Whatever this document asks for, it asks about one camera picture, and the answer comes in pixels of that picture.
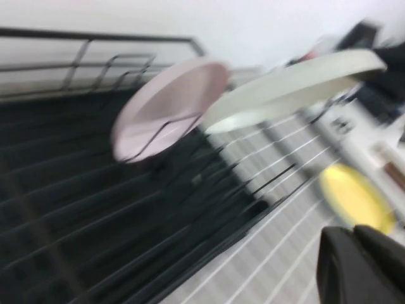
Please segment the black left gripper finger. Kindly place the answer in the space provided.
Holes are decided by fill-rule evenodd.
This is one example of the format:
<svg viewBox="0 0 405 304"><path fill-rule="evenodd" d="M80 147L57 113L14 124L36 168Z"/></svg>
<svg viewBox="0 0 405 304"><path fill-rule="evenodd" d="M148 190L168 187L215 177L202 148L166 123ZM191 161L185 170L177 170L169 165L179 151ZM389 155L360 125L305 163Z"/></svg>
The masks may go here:
<svg viewBox="0 0 405 304"><path fill-rule="evenodd" d="M324 227L316 285L320 303L404 303L404 246L367 225Z"/></svg>

